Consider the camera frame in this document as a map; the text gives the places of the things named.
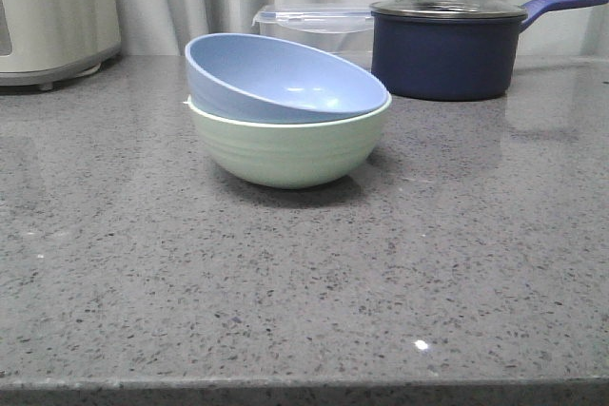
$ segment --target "stacked bowls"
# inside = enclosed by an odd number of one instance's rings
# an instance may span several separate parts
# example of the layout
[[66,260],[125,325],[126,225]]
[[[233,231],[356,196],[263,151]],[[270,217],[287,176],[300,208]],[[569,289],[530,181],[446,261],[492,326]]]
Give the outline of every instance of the stacked bowls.
[[195,127],[212,159],[252,183],[336,180],[379,141],[391,96],[327,52],[260,35],[216,33],[186,47]]

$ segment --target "glass lid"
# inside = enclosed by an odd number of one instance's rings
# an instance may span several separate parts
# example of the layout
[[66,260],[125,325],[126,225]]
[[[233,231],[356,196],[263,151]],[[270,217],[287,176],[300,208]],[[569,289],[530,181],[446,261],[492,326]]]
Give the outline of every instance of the glass lid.
[[388,0],[370,6],[394,16],[439,19],[526,17],[526,9],[501,0]]

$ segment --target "blue handle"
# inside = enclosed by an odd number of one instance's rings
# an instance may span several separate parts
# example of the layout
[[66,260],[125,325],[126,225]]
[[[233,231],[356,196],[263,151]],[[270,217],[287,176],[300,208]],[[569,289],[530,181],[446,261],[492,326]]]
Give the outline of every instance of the blue handle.
[[521,23],[521,32],[548,11],[582,9],[602,5],[609,0],[531,0],[522,5],[528,12],[527,18]]

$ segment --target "saucepan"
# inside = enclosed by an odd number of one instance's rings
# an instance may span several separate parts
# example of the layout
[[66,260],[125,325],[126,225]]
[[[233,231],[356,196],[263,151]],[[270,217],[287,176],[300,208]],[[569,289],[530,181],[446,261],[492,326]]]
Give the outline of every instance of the saucepan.
[[390,0],[375,17],[372,73],[389,92],[443,101],[491,99],[511,83],[519,34],[552,10],[609,0]]

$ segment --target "container lid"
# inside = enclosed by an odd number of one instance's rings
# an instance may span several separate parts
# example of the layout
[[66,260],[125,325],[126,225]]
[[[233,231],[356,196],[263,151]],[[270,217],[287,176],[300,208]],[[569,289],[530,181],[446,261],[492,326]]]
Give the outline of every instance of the container lid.
[[256,16],[255,23],[317,33],[346,33],[370,30],[374,20],[369,6],[347,4],[267,5]]
[[526,17],[526,9],[501,0],[388,0],[370,6],[393,16],[438,19]]

